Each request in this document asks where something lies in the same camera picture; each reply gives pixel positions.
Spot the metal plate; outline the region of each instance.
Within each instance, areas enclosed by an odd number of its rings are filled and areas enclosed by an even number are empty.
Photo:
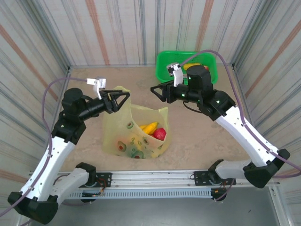
[[[211,188],[182,189],[108,189],[93,199],[150,199],[150,198],[212,198]],[[91,199],[87,194],[97,194],[98,191],[77,190],[66,199]]]

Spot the striped wall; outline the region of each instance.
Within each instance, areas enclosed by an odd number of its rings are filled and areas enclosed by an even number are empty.
[[[163,50],[219,51],[228,62],[262,0],[33,0],[71,65],[154,64]]]
[[[51,52],[27,7],[25,1],[0,1],[0,212],[9,205],[9,193],[21,188],[44,153],[42,95],[67,69]],[[47,96],[49,123],[61,90],[58,83]],[[0,225],[10,225],[13,213],[0,218]]]
[[[235,65],[254,126],[301,166],[301,1],[270,1]],[[287,164],[282,174],[296,173]],[[301,225],[301,177],[282,185]]]

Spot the white bracket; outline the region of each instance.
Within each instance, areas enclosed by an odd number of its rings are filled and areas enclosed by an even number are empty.
[[[100,96],[99,90],[105,89],[106,79],[97,77],[96,79],[87,79],[88,85],[93,85],[93,92],[98,97],[98,99],[102,99]]]
[[[172,63],[167,66],[167,69],[173,68],[172,72],[169,72],[171,77],[174,77],[174,87],[177,87],[179,84],[183,84],[183,72],[178,63]]]

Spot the yellow banana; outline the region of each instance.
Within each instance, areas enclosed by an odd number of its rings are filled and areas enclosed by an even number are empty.
[[[188,68],[190,68],[191,66],[194,66],[194,65],[201,65],[201,64],[200,64],[200,63],[184,64],[183,69],[184,69],[184,70],[187,70]]]
[[[147,127],[147,125],[143,125],[143,126],[139,126],[140,127],[140,129],[144,129],[145,127]]]
[[[159,124],[158,122],[153,122],[153,123],[147,125],[142,130],[143,130],[144,133],[146,133],[148,135],[151,135],[151,134],[153,134],[156,131],[156,129],[158,127],[158,124]]]

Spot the cable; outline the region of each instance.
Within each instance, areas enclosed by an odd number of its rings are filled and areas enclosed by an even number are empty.
[[[103,179],[103,178],[96,178],[96,180],[98,181],[98,183],[100,184],[100,186],[102,186],[102,185],[101,185],[101,182],[99,180],[103,181],[103,184],[104,184],[103,190],[107,187],[107,182],[105,181],[105,179]]]
[[[241,121],[242,121],[242,124],[243,126],[246,128],[246,130],[251,134],[251,136],[260,144],[262,145],[268,153],[272,154],[273,156],[275,156],[276,158],[280,159],[281,161],[293,166],[294,168],[296,168],[299,173],[295,173],[295,174],[291,174],[291,175],[283,175],[283,176],[273,176],[273,178],[293,178],[293,177],[297,177],[297,176],[300,176],[301,175],[301,167],[295,165],[294,163],[292,163],[291,161],[288,161],[284,158],[282,158],[281,156],[277,155],[276,153],[274,152],[271,152],[269,147],[267,147],[252,131],[251,129],[248,127],[248,125],[246,124],[246,121],[245,121],[245,117],[244,117],[244,112],[243,112],[243,108],[242,108],[242,105],[240,103],[240,100],[238,98],[238,94],[235,90],[235,86],[234,86],[234,83],[233,83],[233,79],[231,78],[231,74],[230,74],[230,71],[227,67],[227,64],[224,60],[224,58],[216,51],[214,50],[211,50],[211,49],[205,49],[205,50],[202,50],[202,51],[199,51],[198,53],[192,55],[191,57],[189,57],[187,60],[185,60],[183,63],[180,64],[180,66],[182,67],[184,64],[188,63],[191,59],[195,58],[196,56],[200,55],[201,53],[205,53],[205,52],[210,52],[210,53],[214,53],[216,54],[222,61],[222,64],[224,65],[225,69],[226,69],[226,72],[227,72],[227,75],[228,75],[228,78],[229,78],[229,81],[230,81],[230,84],[231,84],[231,87],[232,87],[232,90],[233,90],[233,93],[234,93],[234,96],[235,96],[235,99],[237,101],[237,104],[238,104],[238,108],[239,108],[239,113],[240,113],[240,118],[241,118]]]
[[[59,178],[66,177],[66,176],[68,176],[68,174],[63,174],[63,175],[58,176],[58,177],[54,180],[53,185],[55,185],[55,183],[57,182],[57,180],[58,180]]]
[[[190,175],[190,177],[189,177],[190,180],[195,180],[195,178],[191,178],[193,175],[194,175],[194,173]]]
[[[198,111],[198,110],[195,110],[191,107],[188,107],[185,103],[188,103],[188,101],[183,101],[183,105],[188,109],[188,110],[191,110],[193,112],[196,112],[196,113],[202,113],[201,111]]]
[[[47,88],[45,89],[44,91],[44,94],[43,94],[43,98],[42,98],[42,120],[43,120],[43,123],[46,127],[46,131],[47,131],[47,134],[48,134],[48,138],[49,138],[49,148],[48,148],[48,156],[46,158],[46,161],[41,169],[41,171],[39,172],[39,174],[37,175],[37,177],[34,179],[34,181],[32,182],[32,184],[30,185],[30,187],[28,188],[28,190],[14,203],[12,204],[10,207],[8,207],[6,210],[4,210],[2,213],[0,213],[0,217],[2,217],[3,215],[7,214],[9,211],[11,211],[16,205],[18,205],[27,195],[28,193],[34,188],[35,184],[37,183],[38,179],[42,176],[43,172],[45,171],[48,163],[49,163],[49,160],[50,160],[50,156],[51,156],[51,152],[52,152],[52,137],[51,137],[51,132],[50,132],[50,128],[45,120],[45,99],[46,99],[46,94],[48,92],[48,90],[50,89],[50,87],[58,82],[58,81],[63,81],[63,80],[76,80],[76,81],[84,81],[86,82],[87,80],[86,79],[78,79],[78,78],[59,78],[59,79],[56,79],[54,81],[52,81],[48,86]]]
[[[98,182],[98,184],[100,185],[100,187],[102,188],[101,191],[104,192],[104,187],[103,187],[102,183],[101,183],[99,180],[97,180],[97,182]]]
[[[235,179],[232,180],[232,182],[231,182],[229,188],[226,190],[226,192],[224,194],[222,194],[220,197],[218,197],[217,199],[214,199],[214,201],[219,201],[222,197],[224,197],[230,191],[230,189],[232,188],[232,185],[234,184],[234,181],[235,181]]]
[[[25,225],[28,225],[28,224],[31,223],[31,222],[33,222],[32,219],[30,219],[29,221],[26,221],[25,223],[23,223],[23,224],[21,224],[21,225],[19,225],[19,226],[25,226]]]

